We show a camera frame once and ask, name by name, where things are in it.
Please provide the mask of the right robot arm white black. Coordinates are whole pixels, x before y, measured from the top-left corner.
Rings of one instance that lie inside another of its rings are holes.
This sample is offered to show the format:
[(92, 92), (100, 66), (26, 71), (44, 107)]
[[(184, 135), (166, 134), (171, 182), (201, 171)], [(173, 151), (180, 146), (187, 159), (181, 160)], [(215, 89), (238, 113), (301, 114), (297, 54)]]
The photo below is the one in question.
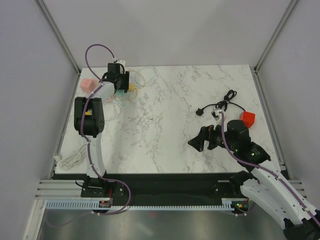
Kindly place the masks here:
[(229, 191), (245, 196), (268, 213), (281, 227), (288, 240), (318, 240), (320, 211), (302, 196), (278, 171), (269, 154), (251, 140), (241, 120), (201, 127), (188, 144), (198, 152), (224, 148), (246, 170), (232, 176)]

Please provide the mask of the teal charger plug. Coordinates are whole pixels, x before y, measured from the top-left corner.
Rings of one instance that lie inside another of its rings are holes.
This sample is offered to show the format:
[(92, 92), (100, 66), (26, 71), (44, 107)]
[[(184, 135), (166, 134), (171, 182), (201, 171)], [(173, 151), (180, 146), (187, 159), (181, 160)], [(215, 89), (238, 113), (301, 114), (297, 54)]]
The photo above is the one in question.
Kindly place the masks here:
[(116, 96), (119, 99), (125, 99), (128, 95), (124, 90), (118, 90), (117, 93), (116, 93)]

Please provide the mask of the yellow charger plug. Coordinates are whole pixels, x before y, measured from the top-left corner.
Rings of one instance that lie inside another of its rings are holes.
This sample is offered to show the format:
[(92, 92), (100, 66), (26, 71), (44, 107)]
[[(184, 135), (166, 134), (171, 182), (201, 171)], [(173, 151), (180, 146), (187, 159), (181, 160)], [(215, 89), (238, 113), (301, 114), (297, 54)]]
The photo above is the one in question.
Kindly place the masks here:
[(136, 90), (137, 90), (136, 85), (134, 83), (129, 83), (128, 91), (129, 92), (134, 92)]

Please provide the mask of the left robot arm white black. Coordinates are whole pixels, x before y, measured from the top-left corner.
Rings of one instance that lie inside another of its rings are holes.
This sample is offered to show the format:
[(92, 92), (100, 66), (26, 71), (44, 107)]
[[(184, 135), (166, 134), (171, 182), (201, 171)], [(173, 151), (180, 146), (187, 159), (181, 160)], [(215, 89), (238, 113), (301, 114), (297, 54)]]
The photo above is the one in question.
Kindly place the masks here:
[(107, 170), (102, 156), (102, 132), (105, 128), (103, 103), (117, 91), (129, 90), (130, 72), (106, 72), (104, 79), (88, 97), (74, 100), (74, 128), (82, 137), (88, 159), (86, 175), (93, 179), (102, 178)]

